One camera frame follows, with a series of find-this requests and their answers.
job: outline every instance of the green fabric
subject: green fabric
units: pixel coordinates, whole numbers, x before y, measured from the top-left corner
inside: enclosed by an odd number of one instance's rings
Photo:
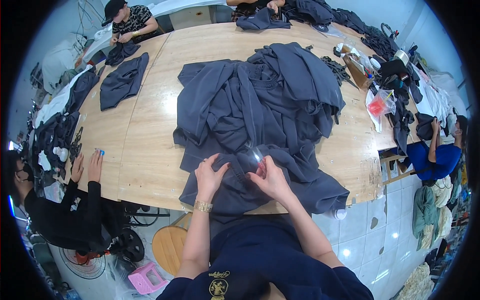
[[[458,193],[458,188],[460,187],[461,181],[462,181],[462,168],[458,168],[458,174],[456,176],[456,179],[454,182],[452,182],[453,184],[452,195],[450,196],[450,201],[448,201],[451,204],[455,202],[455,199],[456,199],[455,196]]]
[[[440,209],[435,206],[435,197],[432,188],[423,186],[415,192],[413,199],[413,218],[412,218],[412,233],[413,236],[419,239],[417,251],[421,247],[421,240],[423,238],[423,229],[426,225],[433,225],[432,241],[438,237],[438,218]]]

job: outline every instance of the round stool seat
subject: round stool seat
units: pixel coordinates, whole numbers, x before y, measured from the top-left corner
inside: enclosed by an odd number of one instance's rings
[[[187,230],[179,226],[165,226],[153,236],[153,255],[158,264],[173,276],[177,274],[180,268],[186,238]]]

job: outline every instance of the gold logo print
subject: gold logo print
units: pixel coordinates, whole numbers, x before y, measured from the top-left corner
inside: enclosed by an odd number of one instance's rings
[[[215,277],[215,278],[225,278],[228,275],[230,275],[230,271],[225,271],[223,273],[220,272],[213,272],[213,273],[208,273],[210,277]]]
[[[225,279],[214,279],[208,288],[210,295],[213,296],[210,300],[224,300],[227,289],[228,282]]]

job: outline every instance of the wooden stool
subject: wooden stool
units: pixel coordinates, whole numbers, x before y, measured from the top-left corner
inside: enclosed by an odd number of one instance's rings
[[[152,240],[153,255],[158,264],[175,276],[180,268],[183,245],[192,213],[182,215],[170,226],[159,229]]]
[[[403,174],[400,174],[400,168],[398,167],[398,164],[396,165],[396,169],[397,169],[397,172],[398,172],[398,176],[395,177],[395,178],[392,178],[392,174],[390,174],[390,162],[391,161],[396,161],[398,159],[401,159],[401,158],[405,158],[406,156],[402,156],[402,155],[394,155],[394,156],[391,156],[391,157],[385,157],[385,158],[382,158],[380,159],[380,166],[382,165],[382,163],[385,163],[386,164],[386,167],[387,167],[387,180],[386,181],[383,181],[383,185],[386,185],[386,184],[389,184],[389,183],[392,183],[394,181],[397,181],[397,180],[400,180],[402,178],[405,178],[407,176],[410,176],[411,173],[415,172],[415,169],[412,169],[410,171],[407,171]]]

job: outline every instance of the black baseball cap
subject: black baseball cap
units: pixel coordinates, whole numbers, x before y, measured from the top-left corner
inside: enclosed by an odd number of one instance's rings
[[[107,25],[113,21],[113,18],[119,13],[119,10],[127,4],[125,0],[110,0],[105,5],[105,22],[102,23],[102,26]]]

